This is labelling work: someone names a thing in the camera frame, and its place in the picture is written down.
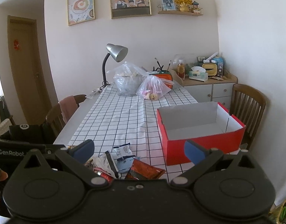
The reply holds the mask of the red Oreo snack packet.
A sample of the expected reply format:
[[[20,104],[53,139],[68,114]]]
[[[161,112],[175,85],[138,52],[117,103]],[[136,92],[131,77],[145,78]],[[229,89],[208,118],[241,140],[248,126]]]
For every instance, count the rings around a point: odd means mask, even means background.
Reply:
[[[148,165],[137,159],[133,160],[132,166],[129,169],[127,175],[125,176],[126,180],[157,180],[159,179],[166,171],[161,168],[157,168],[151,165]]]

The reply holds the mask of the red shiny snack bag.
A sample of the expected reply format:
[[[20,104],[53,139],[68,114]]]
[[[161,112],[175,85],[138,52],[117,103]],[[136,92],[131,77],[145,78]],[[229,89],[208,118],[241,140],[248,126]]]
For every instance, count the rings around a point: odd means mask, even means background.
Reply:
[[[106,171],[104,171],[101,168],[94,167],[93,172],[98,174],[102,178],[105,178],[109,183],[111,183],[114,180],[114,178],[109,173],[107,173]]]

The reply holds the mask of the plastic bag with pink snacks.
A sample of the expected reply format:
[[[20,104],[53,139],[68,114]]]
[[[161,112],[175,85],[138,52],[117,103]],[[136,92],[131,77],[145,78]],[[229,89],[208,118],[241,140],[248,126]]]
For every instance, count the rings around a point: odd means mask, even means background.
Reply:
[[[173,85],[173,81],[149,75],[140,84],[136,94],[145,100],[156,101],[169,93]]]

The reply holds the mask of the red cardboard box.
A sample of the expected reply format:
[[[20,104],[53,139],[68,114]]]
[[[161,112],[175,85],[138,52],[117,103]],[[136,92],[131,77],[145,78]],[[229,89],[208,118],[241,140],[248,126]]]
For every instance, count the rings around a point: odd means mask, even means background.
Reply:
[[[157,109],[166,165],[188,163],[184,143],[192,140],[200,146],[231,153],[240,147],[246,126],[218,102],[193,103]]]

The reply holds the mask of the person's black clothing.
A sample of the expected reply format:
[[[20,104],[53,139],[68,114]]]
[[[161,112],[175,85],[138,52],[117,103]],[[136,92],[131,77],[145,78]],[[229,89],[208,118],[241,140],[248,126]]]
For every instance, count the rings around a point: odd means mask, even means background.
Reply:
[[[30,144],[53,144],[56,136],[50,125],[44,122],[40,125],[11,125],[0,139]]]

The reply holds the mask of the left wooden chair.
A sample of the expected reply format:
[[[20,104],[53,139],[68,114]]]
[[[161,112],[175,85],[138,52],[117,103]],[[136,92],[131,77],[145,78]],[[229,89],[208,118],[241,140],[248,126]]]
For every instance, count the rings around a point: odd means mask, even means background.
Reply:
[[[86,95],[75,95],[74,98],[79,108],[80,104],[86,100]],[[57,137],[67,124],[63,121],[59,103],[49,110],[46,116],[46,122],[51,127],[55,137]]]

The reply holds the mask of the wooden chair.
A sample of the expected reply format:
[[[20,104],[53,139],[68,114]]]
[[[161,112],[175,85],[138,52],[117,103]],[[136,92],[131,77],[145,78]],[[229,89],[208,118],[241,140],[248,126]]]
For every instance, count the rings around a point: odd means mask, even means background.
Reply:
[[[238,118],[245,126],[245,133],[240,147],[249,150],[258,131],[266,107],[263,94],[245,84],[234,84],[230,104],[231,115]]]
[[[74,98],[79,108],[80,104],[86,100],[86,95],[75,95]],[[49,110],[46,116],[46,122],[51,127],[55,137],[57,137],[67,124],[63,121],[59,103]]]

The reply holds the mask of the white blue snack packet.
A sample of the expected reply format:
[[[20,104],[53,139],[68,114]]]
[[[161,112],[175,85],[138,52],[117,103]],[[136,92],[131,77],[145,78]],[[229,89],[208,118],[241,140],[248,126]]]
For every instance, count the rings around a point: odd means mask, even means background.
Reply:
[[[135,156],[130,149],[130,143],[116,146],[114,147],[114,151],[116,152],[118,161]]]

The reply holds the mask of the light blue sachet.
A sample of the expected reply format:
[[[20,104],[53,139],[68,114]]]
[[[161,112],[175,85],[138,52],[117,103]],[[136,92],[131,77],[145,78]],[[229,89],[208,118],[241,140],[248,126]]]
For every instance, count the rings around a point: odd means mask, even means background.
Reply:
[[[135,157],[126,158],[124,160],[118,160],[116,163],[118,173],[120,174],[127,173],[129,169],[131,168],[134,159],[140,160],[140,157],[135,156]]]

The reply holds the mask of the white grid tablecloth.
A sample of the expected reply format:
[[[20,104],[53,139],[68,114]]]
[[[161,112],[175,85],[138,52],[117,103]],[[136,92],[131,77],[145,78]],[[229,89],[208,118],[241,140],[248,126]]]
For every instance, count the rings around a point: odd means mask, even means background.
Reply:
[[[123,97],[115,86],[107,86],[92,108],[85,114],[68,145],[75,147],[85,140],[93,140],[98,157],[106,151],[115,153],[114,147],[130,143],[130,149],[140,161],[166,172],[163,178],[172,181],[193,163],[166,165],[161,134],[157,123],[157,109],[161,107],[199,103],[182,86],[175,86],[156,101],[140,96]]]

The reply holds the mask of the pink cloth on chair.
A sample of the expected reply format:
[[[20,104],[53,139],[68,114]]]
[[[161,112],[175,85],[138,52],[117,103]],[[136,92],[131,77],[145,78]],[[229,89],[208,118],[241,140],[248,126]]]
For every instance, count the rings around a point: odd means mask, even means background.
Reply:
[[[58,103],[60,106],[63,121],[64,123],[67,123],[78,108],[76,100],[74,96],[68,96]]]

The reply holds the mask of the brown wooden door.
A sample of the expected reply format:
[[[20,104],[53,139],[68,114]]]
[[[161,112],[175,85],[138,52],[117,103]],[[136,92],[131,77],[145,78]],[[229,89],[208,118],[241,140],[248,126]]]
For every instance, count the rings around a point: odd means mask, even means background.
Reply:
[[[41,66],[37,21],[8,17],[8,51],[12,77],[24,117],[39,125],[51,108]]]

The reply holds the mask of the right wooden chair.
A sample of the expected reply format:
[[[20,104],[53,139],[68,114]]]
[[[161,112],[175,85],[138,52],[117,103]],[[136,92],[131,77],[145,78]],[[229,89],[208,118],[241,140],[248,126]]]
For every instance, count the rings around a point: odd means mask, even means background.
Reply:
[[[230,104],[231,115],[238,118],[245,126],[245,133],[240,147],[249,150],[258,131],[266,107],[263,94],[245,84],[234,84]]]

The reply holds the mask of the white sideboard cabinet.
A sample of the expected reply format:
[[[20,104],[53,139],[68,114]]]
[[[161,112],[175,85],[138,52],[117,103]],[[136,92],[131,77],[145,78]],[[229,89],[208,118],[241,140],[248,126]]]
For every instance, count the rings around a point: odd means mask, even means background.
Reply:
[[[183,86],[199,103],[220,102],[225,108],[230,109],[232,100],[232,87],[238,82],[238,78],[227,70],[223,80],[208,79],[206,82],[185,78],[182,80],[174,71],[170,69],[174,81]]]

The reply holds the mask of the green tissue box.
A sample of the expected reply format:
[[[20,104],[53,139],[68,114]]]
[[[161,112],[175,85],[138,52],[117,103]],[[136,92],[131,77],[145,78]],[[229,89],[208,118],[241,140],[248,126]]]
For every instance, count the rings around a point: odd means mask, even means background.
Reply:
[[[208,80],[208,73],[203,67],[194,66],[191,67],[191,71],[188,73],[189,79],[206,82]]]

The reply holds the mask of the orange storage basket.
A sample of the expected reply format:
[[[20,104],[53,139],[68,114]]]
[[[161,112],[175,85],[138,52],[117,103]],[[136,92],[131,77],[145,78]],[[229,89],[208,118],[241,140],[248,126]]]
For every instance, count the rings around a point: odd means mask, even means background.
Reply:
[[[173,77],[171,75],[170,72],[150,72],[149,73],[150,75],[153,75],[153,76],[157,76],[158,78],[160,79],[165,79],[165,80],[169,80],[169,81],[173,81]]]

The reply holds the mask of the amber glass bottle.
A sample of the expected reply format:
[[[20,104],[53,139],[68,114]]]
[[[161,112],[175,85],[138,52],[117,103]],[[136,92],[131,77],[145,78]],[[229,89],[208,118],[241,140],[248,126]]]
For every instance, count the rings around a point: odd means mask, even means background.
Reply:
[[[185,63],[183,59],[180,59],[177,64],[177,75],[184,80],[185,79]]]

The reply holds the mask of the large clear plastic bag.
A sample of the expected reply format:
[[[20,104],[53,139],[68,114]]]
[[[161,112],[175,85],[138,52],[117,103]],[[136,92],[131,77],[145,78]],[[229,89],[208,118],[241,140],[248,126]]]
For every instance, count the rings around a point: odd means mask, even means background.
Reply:
[[[124,62],[122,65],[107,71],[113,74],[113,81],[120,96],[135,96],[138,88],[149,76],[149,73],[135,64]]]

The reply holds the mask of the silver desk lamp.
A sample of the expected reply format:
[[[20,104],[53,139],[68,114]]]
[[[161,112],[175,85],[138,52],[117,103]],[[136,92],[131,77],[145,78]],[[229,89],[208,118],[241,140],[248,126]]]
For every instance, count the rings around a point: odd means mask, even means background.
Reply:
[[[107,54],[103,59],[102,63],[102,77],[103,82],[100,89],[105,88],[109,83],[107,82],[107,76],[105,71],[105,65],[109,57],[112,57],[117,63],[122,62],[128,54],[128,48],[125,46],[114,45],[112,43],[108,43],[106,46]]]

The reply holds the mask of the left framed food picture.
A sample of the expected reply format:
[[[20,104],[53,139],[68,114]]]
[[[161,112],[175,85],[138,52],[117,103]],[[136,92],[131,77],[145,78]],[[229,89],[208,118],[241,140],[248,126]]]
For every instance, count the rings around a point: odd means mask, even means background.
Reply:
[[[94,0],[67,0],[68,25],[95,20]]]

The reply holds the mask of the photo on shelf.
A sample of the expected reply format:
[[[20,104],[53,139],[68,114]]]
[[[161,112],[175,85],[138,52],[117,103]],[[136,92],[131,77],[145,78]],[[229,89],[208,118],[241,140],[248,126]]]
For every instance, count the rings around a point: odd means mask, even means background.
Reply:
[[[164,11],[175,11],[176,5],[174,0],[162,0],[162,8]]]

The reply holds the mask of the golden ornament on shelf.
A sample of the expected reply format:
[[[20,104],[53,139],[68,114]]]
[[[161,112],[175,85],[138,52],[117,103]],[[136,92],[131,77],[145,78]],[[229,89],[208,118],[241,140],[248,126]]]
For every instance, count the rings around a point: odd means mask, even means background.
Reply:
[[[179,5],[179,11],[189,12],[190,5],[193,3],[193,1],[192,0],[175,0],[175,3]]]

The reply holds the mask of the wooden wall shelf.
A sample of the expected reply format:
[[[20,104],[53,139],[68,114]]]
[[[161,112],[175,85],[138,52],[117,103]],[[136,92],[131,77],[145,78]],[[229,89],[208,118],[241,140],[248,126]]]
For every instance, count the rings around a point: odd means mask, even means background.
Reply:
[[[196,17],[203,15],[203,14],[192,13],[192,12],[182,12],[182,11],[172,11],[172,10],[158,11],[158,14],[184,15],[184,16],[196,16]]]

